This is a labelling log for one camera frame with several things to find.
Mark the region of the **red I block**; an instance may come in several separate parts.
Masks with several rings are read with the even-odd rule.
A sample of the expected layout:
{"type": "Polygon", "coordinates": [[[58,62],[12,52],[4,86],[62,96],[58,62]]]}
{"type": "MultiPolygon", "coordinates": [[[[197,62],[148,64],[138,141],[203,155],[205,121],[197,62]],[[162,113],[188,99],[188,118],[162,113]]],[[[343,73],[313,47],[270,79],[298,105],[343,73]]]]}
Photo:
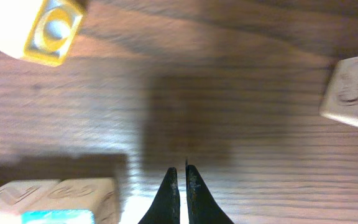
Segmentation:
{"type": "Polygon", "coordinates": [[[21,224],[21,215],[59,183],[58,179],[15,180],[1,186],[0,224],[21,224]]]}

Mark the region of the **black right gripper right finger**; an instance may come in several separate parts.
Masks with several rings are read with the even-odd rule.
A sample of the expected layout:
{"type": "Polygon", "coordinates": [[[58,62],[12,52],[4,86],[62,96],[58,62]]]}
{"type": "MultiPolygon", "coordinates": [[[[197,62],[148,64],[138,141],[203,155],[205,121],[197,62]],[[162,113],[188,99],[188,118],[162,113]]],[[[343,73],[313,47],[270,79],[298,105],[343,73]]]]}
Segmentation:
{"type": "Polygon", "coordinates": [[[234,224],[211,195],[196,166],[186,165],[189,224],[234,224]]]}

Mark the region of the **blue P wooden block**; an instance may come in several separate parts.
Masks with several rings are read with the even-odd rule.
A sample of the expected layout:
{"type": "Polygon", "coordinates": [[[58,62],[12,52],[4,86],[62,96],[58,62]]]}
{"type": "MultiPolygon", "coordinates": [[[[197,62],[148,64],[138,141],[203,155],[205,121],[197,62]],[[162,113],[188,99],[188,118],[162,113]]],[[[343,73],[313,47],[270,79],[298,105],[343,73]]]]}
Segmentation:
{"type": "Polygon", "coordinates": [[[21,215],[23,224],[115,224],[119,222],[116,181],[67,179],[21,215]]]}

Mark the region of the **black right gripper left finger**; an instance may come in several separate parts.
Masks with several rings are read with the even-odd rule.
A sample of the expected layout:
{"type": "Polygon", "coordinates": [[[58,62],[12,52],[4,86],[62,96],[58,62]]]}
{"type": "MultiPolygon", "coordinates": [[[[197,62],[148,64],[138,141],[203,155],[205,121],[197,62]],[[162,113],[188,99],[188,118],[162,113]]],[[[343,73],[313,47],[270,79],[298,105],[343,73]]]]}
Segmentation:
{"type": "Polygon", "coordinates": [[[180,193],[177,170],[168,168],[155,198],[139,224],[179,224],[180,193]]]}

